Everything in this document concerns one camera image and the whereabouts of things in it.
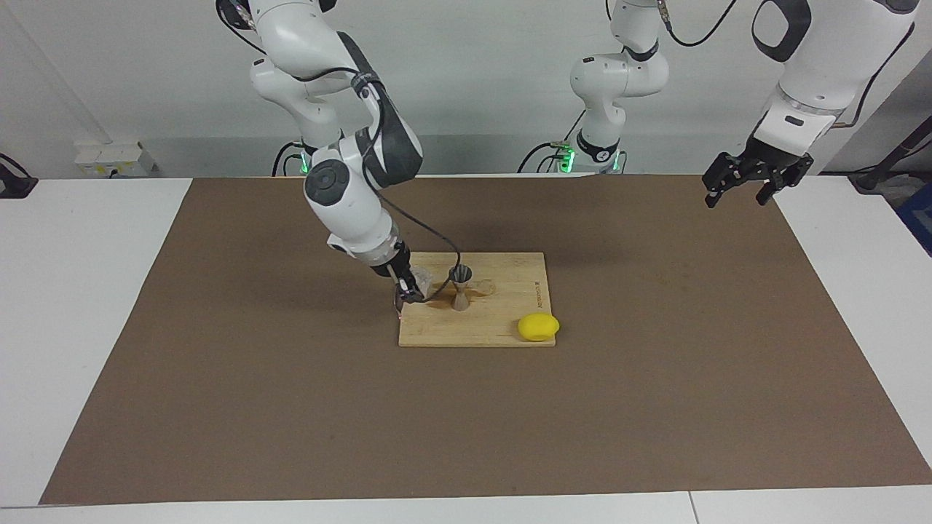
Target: green led light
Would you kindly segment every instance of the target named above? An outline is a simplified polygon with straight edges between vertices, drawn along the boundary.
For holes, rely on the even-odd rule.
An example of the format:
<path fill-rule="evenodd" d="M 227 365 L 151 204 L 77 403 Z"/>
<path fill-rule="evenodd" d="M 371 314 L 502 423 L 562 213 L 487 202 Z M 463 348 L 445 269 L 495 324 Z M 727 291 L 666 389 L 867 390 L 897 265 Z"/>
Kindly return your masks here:
<path fill-rule="evenodd" d="M 572 172 L 573 163 L 576 161 L 576 151 L 572 148 L 567 149 L 567 153 L 563 155 L 563 161 L 560 162 L 560 171 L 562 172 Z"/>

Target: lemon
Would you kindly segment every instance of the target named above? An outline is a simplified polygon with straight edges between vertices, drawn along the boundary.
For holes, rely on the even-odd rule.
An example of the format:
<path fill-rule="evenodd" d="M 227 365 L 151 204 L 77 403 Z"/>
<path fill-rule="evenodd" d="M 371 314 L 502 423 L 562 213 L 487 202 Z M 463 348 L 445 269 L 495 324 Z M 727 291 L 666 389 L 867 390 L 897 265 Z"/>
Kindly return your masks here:
<path fill-rule="evenodd" d="M 518 333 L 531 342 L 550 340 L 559 330 L 560 322 L 548 313 L 530 314 L 518 322 Z"/>

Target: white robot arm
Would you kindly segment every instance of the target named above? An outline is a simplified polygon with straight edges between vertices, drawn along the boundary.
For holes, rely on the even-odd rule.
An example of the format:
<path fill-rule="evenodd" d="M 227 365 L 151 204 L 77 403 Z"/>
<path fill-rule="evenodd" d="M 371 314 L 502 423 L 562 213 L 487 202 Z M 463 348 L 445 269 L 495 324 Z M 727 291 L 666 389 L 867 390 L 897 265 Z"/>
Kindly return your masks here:
<path fill-rule="evenodd" d="M 664 22 L 669 23 L 665 2 Z M 785 65 L 757 127 L 738 156 L 721 153 L 703 182 L 711 208 L 744 182 L 766 181 L 758 194 L 796 186 L 813 164 L 808 151 L 858 92 L 905 43 L 919 0 L 765 0 L 754 42 Z"/>
<path fill-rule="evenodd" d="M 611 169 L 625 122 L 620 99 L 652 95 L 666 85 L 670 68 L 659 51 L 660 23 L 656 0 L 618 0 L 611 33 L 622 51 L 586 57 L 573 66 L 569 84 L 585 103 L 576 136 L 579 164 L 599 172 Z"/>
<path fill-rule="evenodd" d="M 392 278 L 398 300 L 423 300 L 410 250 L 376 194 L 415 177 L 423 161 L 420 142 L 356 43 L 323 20 L 336 2 L 322 8 L 316 0 L 226 1 L 267 53 L 253 65 L 253 85 L 301 130 L 305 197 L 332 233 L 328 245 Z M 349 88 L 373 124 L 343 136 L 333 107 L 318 97 Z"/>

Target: brown table mat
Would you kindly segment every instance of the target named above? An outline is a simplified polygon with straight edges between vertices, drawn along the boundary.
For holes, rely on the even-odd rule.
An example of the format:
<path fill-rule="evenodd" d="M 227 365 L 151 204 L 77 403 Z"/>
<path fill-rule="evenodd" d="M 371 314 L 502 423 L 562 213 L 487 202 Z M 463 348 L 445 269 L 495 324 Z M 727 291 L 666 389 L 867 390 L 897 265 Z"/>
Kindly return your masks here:
<path fill-rule="evenodd" d="M 389 190 L 466 251 L 545 252 L 563 325 L 555 349 L 412 350 L 301 180 L 196 180 L 42 503 L 932 483 L 753 190 L 715 211 L 695 177 Z"/>

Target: wooden cutting board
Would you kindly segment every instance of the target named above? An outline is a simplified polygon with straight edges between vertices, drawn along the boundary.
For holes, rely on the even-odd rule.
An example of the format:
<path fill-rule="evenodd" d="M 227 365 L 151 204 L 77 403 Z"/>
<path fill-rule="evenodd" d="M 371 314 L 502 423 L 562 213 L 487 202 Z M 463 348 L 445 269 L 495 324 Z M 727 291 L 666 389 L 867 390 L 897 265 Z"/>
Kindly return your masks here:
<path fill-rule="evenodd" d="M 408 304 L 401 315 L 398 345 L 403 348 L 553 348 L 556 340 L 528 342 L 517 324 L 531 313 L 551 313 L 543 253 L 464 253 L 473 270 L 466 289 L 470 307 L 453 309 L 449 285 L 427 304 Z M 450 253 L 413 253 L 411 266 L 433 275 L 432 294 L 456 264 Z"/>

